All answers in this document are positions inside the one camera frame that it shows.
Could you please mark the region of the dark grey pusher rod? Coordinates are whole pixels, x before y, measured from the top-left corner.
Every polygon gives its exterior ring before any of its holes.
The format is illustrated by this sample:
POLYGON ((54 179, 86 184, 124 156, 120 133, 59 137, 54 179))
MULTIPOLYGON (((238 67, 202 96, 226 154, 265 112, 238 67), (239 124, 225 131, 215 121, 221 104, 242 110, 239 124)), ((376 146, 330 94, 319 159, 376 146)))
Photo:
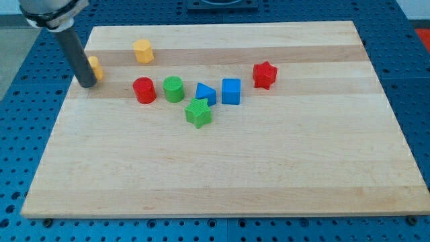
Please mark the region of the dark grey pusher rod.
POLYGON ((97 83, 97 79, 74 27, 55 32, 54 37, 68 60, 79 85, 83 88, 93 87, 97 83))

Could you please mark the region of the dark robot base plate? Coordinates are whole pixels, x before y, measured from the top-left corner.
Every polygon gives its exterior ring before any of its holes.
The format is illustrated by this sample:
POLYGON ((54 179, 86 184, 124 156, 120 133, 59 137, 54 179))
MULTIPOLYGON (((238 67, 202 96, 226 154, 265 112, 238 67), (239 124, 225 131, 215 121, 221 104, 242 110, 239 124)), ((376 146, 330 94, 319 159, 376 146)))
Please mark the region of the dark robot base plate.
POLYGON ((258 10, 258 0, 185 0, 188 11, 258 10))

